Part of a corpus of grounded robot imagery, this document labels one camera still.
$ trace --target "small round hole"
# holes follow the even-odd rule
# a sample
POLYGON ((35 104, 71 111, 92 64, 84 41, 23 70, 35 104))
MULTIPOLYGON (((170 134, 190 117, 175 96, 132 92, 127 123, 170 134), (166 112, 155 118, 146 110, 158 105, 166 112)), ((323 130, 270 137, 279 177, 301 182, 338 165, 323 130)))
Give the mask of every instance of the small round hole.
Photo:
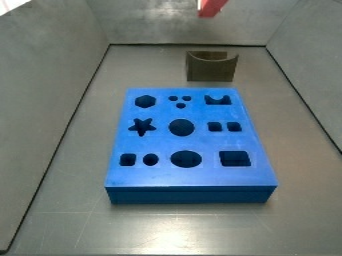
POLYGON ((168 125, 168 130, 176 136, 188 136, 194 130, 195 125, 186 119, 176 119, 168 125))
POLYGON ((171 101, 176 101, 176 100, 178 100, 178 97, 176 97, 176 96, 170 96, 168 99, 170 99, 171 101))
POLYGON ((180 108, 180 109, 184 108, 186 106, 187 105, 184 103, 176 103, 176 107, 180 108))
POLYGON ((182 99, 183 99, 184 101, 191 101, 191 97, 190 97, 190 96, 183 96, 182 99))
POLYGON ((143 158, 143 162, 148 166, 154 166, 159 161, 159 158, 155 154, 147 154, 143 158))

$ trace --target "hexagonal hole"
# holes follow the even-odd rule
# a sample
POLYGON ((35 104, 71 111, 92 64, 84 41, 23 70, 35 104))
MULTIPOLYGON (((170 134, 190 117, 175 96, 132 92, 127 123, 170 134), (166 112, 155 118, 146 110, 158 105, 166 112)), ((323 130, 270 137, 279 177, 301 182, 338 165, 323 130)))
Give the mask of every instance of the hexagonal hole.
POLYGON ((135 99, 135 106, 140 108, 150 108, 155 105, 156 99, 150 95, 140 96, 135 99))

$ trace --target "gray metal floor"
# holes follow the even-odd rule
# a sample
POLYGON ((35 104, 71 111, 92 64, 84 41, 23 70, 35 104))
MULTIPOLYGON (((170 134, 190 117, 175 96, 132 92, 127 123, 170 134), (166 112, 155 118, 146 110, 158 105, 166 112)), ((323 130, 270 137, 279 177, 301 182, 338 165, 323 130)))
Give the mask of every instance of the gray metal floor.
POLYGON ((112 46, 9 254, 341 254, 342 159, 264 48, 112 46), (103 189, 128 87, 186 82, 187 50, 239 53, 234 86, 281 187, 267 204, 111 205, 103 189))

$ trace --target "gray arch-shaped object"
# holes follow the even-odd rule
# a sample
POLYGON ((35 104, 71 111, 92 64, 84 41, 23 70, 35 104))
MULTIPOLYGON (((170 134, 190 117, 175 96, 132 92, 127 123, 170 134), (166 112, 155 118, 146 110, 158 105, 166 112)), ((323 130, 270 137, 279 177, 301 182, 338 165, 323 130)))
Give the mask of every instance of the gray arch-shaped object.
POLYGON ((239 55, 227 58, 227 52, 188 51, 187 81, 231 82, 239 55))

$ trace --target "circular hole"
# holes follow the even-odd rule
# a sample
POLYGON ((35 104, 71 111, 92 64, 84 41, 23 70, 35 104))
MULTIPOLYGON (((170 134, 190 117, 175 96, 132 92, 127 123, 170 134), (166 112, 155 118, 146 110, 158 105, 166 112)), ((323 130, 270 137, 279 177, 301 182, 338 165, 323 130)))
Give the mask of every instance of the circular hole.
POLYGON ((176 103, 178 108, 184 108, 187 105, 184 103, 176 103))
POLYGON ((171 162, 182 168, 191 168, 200 164, 202 157, 196 152, 183 150, 171 155, 171 162))
POLYGON ((170 99, 171 101, 176 101, 176 100, 178 100, 178 97, 176 97, 176 96, 170 96, 168 99, 170 99))
POLYGON ((186 119, 176 119, 170 123, 168 130, 176 136, 188 136, 195 130, 195 125, 186 119))
POLYGON ((182 99, 183 99, 184 101, 191 101, 191 97, 190 97, 190 96, 183 96, 182 99))
POLYGON ((143 158, 143 162, 148 166, 154 166, 159 161, 159 158, 155 154, 147 154, 143 158))

